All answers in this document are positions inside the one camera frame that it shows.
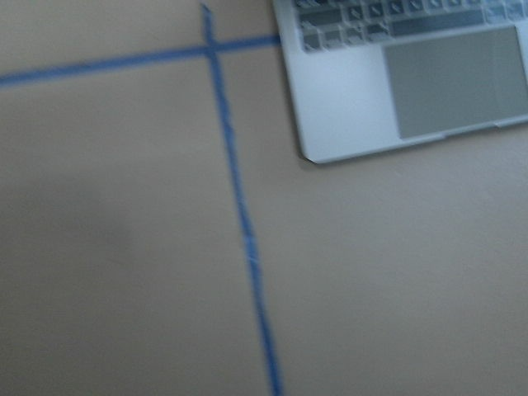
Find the grey laptop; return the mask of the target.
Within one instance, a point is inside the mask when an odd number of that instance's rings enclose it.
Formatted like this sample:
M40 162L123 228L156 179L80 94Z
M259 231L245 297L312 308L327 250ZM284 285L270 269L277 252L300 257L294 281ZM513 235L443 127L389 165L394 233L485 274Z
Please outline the grey laptop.
M333 163L527 121L524 1L275 1L299 148Z

